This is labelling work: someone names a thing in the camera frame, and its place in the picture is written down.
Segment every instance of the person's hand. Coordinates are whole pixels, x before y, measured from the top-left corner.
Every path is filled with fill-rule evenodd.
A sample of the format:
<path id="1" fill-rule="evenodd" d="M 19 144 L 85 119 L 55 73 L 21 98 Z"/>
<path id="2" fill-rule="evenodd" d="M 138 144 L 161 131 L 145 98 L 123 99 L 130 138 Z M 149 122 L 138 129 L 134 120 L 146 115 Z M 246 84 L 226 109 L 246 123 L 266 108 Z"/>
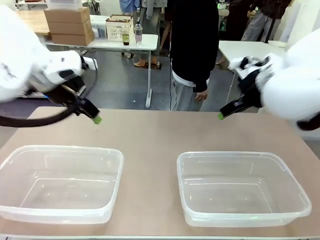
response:
<path id="1" fill-rule="evenodd" d="M 208 89 L 205 90 L 205 91 L 203 91 L 203 92 L 197 92 L 194 99 L 195 99 L 196 101 L 201 102 L 201 101 L 206 100 L 207 97 L 208 97 Z"/>

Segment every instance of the brown cardboard box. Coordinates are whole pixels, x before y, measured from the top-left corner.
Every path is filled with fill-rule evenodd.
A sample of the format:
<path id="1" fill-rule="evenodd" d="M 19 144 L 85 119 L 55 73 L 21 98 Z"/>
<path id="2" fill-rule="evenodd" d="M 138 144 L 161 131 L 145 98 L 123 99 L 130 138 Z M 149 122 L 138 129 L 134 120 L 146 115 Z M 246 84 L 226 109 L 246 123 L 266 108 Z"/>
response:
<path id="1" fill-rule="evenodd" d="M 44 15 L 48 23 L 82 24 L 90 19 L 88 7 L 79 10 L 44 10 Z"/>
<path id="2" fill-rule="evenodd" d="M 48 22 L 51 34 L 86 35 L 91 29 L 90 19 L 84 23 Z"/>
<path id="3" fill-rule="evenodd" d="M 55 44 L 66 44 L 76 46 L 87 46 L 95 39 L 94 31 L 90 30 L 86 35 L 66 35 L 66 34 L 51 34 L 52 41 Z"/>

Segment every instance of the gray floor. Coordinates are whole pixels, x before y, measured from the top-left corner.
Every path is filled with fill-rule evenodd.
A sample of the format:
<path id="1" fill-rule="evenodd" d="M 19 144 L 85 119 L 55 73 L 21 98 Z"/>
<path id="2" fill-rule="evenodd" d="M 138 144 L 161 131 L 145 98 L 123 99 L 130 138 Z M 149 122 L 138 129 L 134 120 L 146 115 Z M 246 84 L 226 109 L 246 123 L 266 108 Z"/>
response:
<path id="1" fill-rule="evenodd" d="M 99 66 L 98 83 L 88 97 L 98 108 L 146 110 L 148 71 L 133 66 L 132 62 L 137 59 L 121 57 L 121 54 L 116 52 L 95 52 L 88 53 L 86 56 L 97 59 Z M 169 58 L 161 57 L 160 62 L 163 63 L 162 70 L 151 72 L 150 110 L 169 111 L 171 99 Z M 93 71 L 84 73 L 83 79 L 88 86 L 93 82 L 94 74 Z M 232 78 L 233 73 L 228 70 L 220 70 L 216 67 L 212 71 L 208 86 L 209 95 L 202 106 L 202 111 L 219 112 L 219 109 L 226 104 Z M 232 88 L 229 100 L 237 99 L 239 96 L 239 91 Z M 0 103 L 0 115 L 27 118 L 39 106 L 53 106 L 53 104 L 44 99 L 16 99 Z M 0 146 L 15 130 L 0 127 Z M 320 144 L 317 142 L 307 142 L 307 144 L 320 157 Z"/>

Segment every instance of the white plastic box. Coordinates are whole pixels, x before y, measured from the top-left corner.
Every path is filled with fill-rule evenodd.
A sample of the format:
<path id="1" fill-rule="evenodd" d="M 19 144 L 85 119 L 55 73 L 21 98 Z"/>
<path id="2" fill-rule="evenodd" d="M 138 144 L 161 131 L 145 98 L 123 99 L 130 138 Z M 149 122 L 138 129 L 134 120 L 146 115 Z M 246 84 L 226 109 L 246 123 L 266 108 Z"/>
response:
<path id="1" fill-rule="evenodd" d="M 0 216 L 45 224 L 102 224 L 124 167 L 115 149 L 29 145 L 0 166 Z"/>
<path id="2" fill-rule="evenodd" d="M 186 152 L 178 157 L 177 174 L 191 226 L 282 226 L 311 212 L 305 191 L 272 153 Z"/>
<path id="3" fill-rule="evenodd" d="M 99 16 L 99 15 L 90 15 L 90 21 L 93 29 L 96 29 L 98 32 L 98 37 L 96 39 L 106 39 L 107 38 L 107 27 L 106 20 L 109 17 Z"/>
<path id="4" fill-rule="evenodd" d="M 133 16 L 126 15 L 111 15 L 106 20 L 106 32 L 109 41 L 122 42 L 122 27 L 127 26 L 129 28 L 129 41 L 135 37 L 134 31 L 134 18 Z"/>
<path id="5" fill-rule="evenodd" d="M 78 10 L 82 0 L 46 0 L 49 10 Z"/>

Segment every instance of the brown tabletop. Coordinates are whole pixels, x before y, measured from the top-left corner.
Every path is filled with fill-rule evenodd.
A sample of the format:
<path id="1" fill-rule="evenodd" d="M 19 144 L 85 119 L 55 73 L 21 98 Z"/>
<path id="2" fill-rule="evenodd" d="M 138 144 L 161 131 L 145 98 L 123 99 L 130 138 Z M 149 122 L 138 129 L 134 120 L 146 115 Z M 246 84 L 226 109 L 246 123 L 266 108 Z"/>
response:
<path id="1" fill-rule="evenodd" d="M 50 34 L 47 19 L 44 11 L 17 11 L 16 12 L 23 21 L 28 24 L 35 34 L 48 36 Z"/>
<path id="2" fill-rule="evenodd" d="M 61 111 L 40 107 L 31 117 Z M 95 125 L 85 116 L 21 128 L 0 151 L 1 161 L 24 145 L 114 148 L 124 170 L 111 220 L 99 225 L 51 225 L 0 218 L 6 236 L 132 236 L 310 238 L 320 236 L 320 162 L 285 121 L 268 114 L 240 113 L 218 120 L 214 112 L 101 110 Z M 176 161 L 187 151 L 256 151 L 280 156 L 312 202 L 312 212 L 289 225 L 256 228 L 191 227 L 180 202 Z"/>

